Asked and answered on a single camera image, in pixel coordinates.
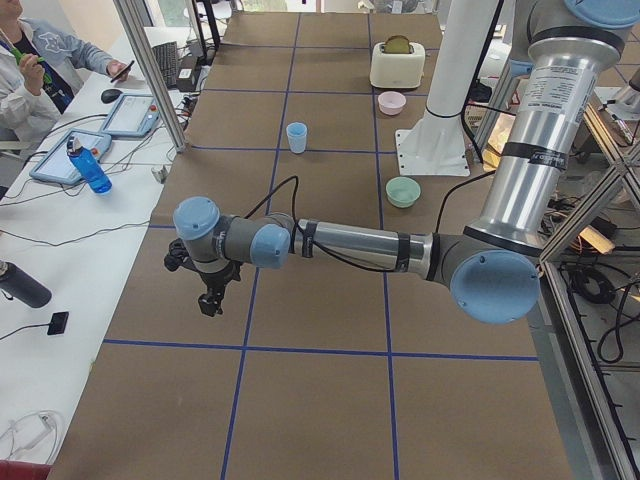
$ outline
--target pink bowl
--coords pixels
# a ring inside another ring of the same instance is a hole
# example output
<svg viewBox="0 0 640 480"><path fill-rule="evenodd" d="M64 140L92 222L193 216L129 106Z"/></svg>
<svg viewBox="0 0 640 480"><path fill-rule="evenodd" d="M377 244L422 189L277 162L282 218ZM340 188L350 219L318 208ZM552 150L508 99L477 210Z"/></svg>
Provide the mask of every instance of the pink bowl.
<svg viewBox="0 0 640 480"><path fill-rule="evenodd" d="M378 108L386 115L399 114L407 103L400 92L383 92L378 95Z"/></svg>

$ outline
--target black shirt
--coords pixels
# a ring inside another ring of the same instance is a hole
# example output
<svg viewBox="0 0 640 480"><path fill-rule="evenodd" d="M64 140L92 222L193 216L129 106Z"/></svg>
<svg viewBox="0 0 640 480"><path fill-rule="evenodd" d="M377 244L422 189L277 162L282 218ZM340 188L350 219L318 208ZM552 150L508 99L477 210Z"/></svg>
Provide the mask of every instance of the black shirt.
<svg viewBox="0 0 640 480"><path fill-rule="evenodd" d="M33 45L31 45L31 42L27 39L24 32L22 32L22 38L20 41L16 42L14 45L22 53L32 53L38 57L40 56ZM65 82L48 63L43 62L41 65L44 67L45 72L51 77L51 83L45 82L42 89L47 95L49 95L49 98L51 98L60 113L64 113L71 103L71 100L73 100L73 90L71 90L69 84Z"/></svg>

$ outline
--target bottle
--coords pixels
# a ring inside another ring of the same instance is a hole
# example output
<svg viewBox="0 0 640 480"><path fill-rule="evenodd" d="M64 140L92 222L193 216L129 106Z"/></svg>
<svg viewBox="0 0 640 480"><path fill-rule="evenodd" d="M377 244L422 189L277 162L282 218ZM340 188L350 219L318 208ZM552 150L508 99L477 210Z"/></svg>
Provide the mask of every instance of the bottle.
<svg viewBox="0 0 640 480"><path fill-rule="evenodd" d="M98 194L105 194L111 190L111 181L102 171L102 167L89 150L84 148L80 139L71 135L67 140L67 155L71 163L78 169L82 178Z"/></svg>
<svg viewBox="0 0 640 480"><path fill-rule="evenodd" d="M0 260L0 289L32 308L45 306L51 291L13 263Z"/></svg>

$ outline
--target blue water bottle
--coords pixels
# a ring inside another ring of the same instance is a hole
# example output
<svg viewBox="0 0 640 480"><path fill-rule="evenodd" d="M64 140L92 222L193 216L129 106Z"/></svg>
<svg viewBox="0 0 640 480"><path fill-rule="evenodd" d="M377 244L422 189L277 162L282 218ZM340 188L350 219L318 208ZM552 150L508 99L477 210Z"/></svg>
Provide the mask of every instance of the blue water bottle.
<svg viewBox="0 0 640 480"><path fill-rule="evenodd" d="M105 194L111 190L109 177L105 175L98 161L89 150L82 146L80 139L75 135L71 135L67 140L67 155L82 178L89 184L91 190L98 194Z"/></svg>

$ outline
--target blue cup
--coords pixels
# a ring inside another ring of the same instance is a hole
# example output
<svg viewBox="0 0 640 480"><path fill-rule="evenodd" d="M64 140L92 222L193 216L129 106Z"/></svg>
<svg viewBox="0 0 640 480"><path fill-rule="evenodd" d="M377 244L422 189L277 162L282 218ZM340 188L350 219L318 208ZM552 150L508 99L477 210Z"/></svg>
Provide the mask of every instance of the blue cup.
<svg viewBox="0 0 640 480"><path fill-rule="evenodd" d="M304 152L307 148L307 126L300 122L290 123L287 125L287 139L293 153Z"/></svg>

